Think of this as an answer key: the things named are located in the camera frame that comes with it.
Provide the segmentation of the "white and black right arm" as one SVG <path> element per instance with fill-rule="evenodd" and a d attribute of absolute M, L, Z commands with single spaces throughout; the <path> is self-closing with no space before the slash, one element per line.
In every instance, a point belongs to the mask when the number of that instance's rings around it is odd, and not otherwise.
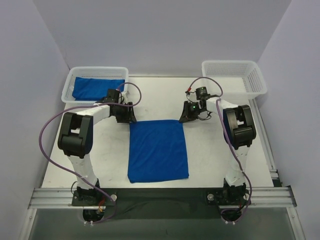
<path fill-rule="evenodd" d="M 211 114 L 219 117 L 230 150 L 229 167 L 223 182 L 224 194 L 227 197 L 246 196 L 246 184 L 250 182 L 245 173 L 247 156 L 257 136 L 251 108 L 223 100 L 219 95 L 210 95 L 206 87 L 199 87 L 194 93 L 196 101 L 184 101 L 179 122 L 206 121 Z"/>

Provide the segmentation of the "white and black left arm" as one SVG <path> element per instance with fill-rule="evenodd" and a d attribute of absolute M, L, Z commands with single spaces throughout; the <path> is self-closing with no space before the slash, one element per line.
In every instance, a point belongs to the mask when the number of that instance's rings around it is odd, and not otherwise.
<path fill-rule="evenodd" d="M 62 117 L 58 148 L 70 160 L 77 176 L 76 193 L 78 198 L 98 199 L 102 193 L 90 158 L 94 142 L 94 125 L 100 121 L 115 117 L 121 124 L 136 123 L 133 103 L 128 101 L 129 92 L 109 89 L 107 95 L 97 101 L 91 108 L 66 112 Z"/>

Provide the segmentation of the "white basket with towels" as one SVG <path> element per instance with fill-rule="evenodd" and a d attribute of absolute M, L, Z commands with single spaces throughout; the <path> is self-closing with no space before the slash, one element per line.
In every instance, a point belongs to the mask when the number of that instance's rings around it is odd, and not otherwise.
<path fill-rule="evenodd" d="M 217 81 L 223 90 L 222 97 L 231 100 L 253 100 L 267 93 L 267 86 L 258 65 L 250 60 L 205 60 L 201 64 L 204 83 L 211 94 L 220 88 L 210 81 Z"/>

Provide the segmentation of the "blue towels pile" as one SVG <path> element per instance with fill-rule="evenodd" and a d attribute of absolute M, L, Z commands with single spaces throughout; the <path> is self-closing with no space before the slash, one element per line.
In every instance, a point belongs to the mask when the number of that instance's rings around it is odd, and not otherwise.
<path fill-rule="evenodd" d="M 183 124 L 178 120 L 138 121 L 129 125 L 127 176 L 131 183 L 189 178 Z"/>

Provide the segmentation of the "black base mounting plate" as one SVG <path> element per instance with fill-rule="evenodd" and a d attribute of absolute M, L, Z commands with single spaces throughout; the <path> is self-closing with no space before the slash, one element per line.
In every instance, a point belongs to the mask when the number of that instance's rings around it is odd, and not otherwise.
<path fill-rule="evenodd" d="M 71 205 L 82 207 L 87 221 L 112 220 L 195 220 L 223 218 L 238 220 L 251 204 L 248 190 L 223 188 L 106 188 L 84 195 L 78 190 Z"/>

